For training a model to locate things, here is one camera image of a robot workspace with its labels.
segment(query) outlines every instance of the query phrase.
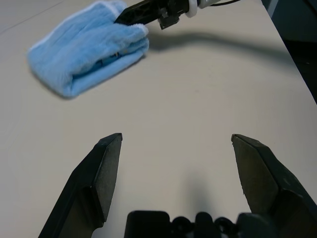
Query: table surface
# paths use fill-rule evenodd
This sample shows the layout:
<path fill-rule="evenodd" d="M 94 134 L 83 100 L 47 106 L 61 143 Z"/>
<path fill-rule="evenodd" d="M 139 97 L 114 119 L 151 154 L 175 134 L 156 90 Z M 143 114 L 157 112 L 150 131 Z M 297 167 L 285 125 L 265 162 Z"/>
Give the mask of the table surface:
<path fill-rule="evenodd" d="M 114 132 L 117 184 L 95 238 L 123 237 L 136 209 L 233 221 L 250 211 L 233 133 L 269 146 L 317 201 L 317 107 L 260 0 L 199 10 L 164 31 L 149 24 L 143 60 L 63 100 L 25 54 L 89 3 L 65 0 L 0 35 L 0 237 L 37 237 L 73 169 Z"/>

